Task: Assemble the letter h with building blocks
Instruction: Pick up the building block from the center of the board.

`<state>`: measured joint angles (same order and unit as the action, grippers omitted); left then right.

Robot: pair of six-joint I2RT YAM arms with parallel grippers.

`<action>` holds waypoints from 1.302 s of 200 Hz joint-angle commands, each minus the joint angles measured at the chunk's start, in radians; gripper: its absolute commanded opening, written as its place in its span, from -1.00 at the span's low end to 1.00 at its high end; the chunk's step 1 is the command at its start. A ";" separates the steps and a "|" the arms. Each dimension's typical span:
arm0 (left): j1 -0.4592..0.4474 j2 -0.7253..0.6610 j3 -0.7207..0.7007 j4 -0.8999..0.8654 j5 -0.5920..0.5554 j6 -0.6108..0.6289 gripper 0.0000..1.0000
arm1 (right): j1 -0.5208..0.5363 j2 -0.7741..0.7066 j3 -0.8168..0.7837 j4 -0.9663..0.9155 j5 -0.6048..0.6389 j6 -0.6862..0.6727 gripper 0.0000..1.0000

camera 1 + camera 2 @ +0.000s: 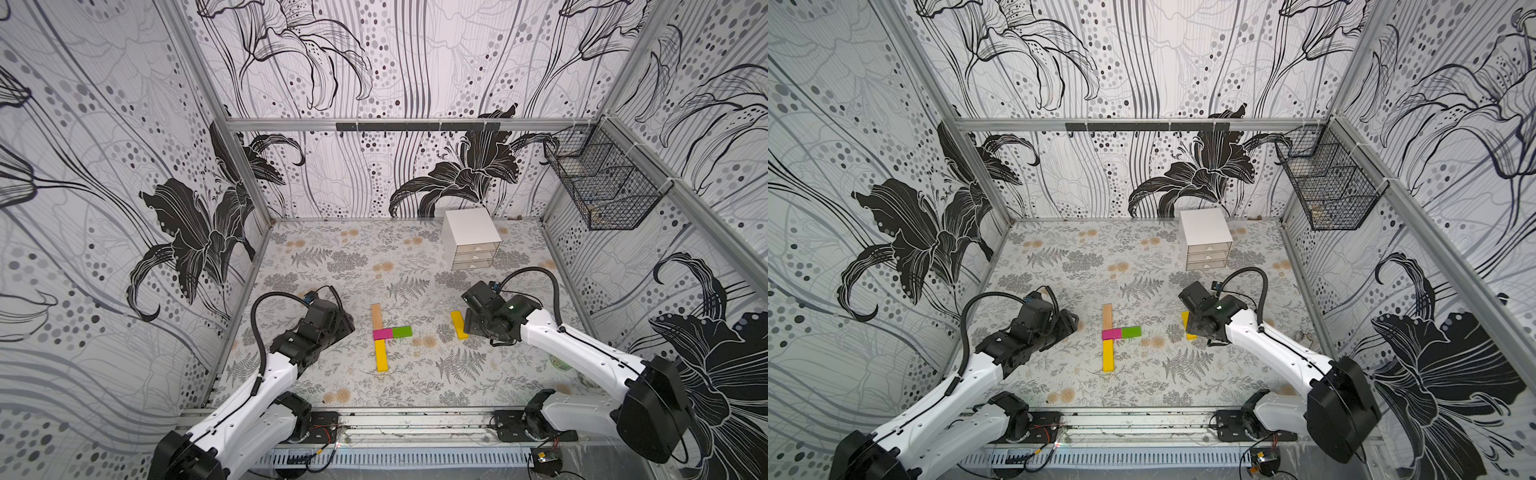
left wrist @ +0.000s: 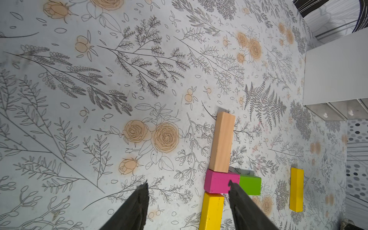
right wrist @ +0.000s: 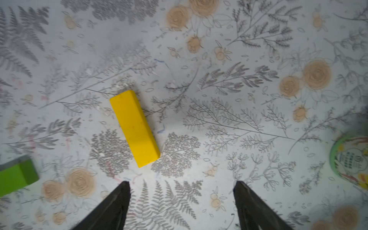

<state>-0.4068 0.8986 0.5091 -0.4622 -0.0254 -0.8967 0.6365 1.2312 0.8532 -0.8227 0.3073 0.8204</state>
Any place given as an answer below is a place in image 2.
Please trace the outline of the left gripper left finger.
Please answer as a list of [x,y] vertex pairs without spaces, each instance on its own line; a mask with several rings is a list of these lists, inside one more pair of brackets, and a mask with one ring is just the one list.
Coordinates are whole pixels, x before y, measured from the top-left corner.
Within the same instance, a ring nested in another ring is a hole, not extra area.
[[129,196],[100,230],[142,230],[149,206],[149,186],[145,182]]

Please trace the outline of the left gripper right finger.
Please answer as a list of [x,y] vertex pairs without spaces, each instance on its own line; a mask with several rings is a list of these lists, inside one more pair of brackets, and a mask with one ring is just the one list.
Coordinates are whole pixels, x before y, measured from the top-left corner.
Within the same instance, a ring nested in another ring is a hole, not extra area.
[[229,201],[236,230],[278,230],[237,183],[228,183]]

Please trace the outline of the green building block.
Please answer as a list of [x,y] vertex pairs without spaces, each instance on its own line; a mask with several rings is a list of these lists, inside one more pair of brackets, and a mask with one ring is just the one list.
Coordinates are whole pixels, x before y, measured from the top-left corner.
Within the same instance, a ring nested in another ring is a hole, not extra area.
[[259,196],[261,194],[262,178],[256,176],[254,171],[231,166],[229,170],[240,175],[239,185],[249,196]]

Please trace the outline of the yellow building block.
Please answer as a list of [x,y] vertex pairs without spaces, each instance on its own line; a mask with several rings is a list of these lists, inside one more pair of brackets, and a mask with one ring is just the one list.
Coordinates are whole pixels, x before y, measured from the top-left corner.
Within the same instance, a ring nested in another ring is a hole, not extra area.
[[303,212],[304,171],[291,168],[289,208],[294,212]]
[[204,193],[199,230],[220,230],[225,197]]

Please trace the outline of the pink building block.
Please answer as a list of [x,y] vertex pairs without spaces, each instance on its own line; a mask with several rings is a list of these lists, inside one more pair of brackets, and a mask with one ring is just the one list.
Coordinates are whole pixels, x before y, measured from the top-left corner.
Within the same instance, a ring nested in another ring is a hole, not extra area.
[[206,172],[204,190],[210,194],[227,194],[231,189],[229,181],[239,184],[240,175],[230,171],[223,173],[208,169]]

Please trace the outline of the wooden building block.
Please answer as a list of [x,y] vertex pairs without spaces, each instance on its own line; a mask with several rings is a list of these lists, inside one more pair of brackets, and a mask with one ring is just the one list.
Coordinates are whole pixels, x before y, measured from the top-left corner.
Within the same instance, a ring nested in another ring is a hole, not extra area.
[[236,117],[226,112],[217,115],[209,169],[227,173],[232,152],[233,131]]

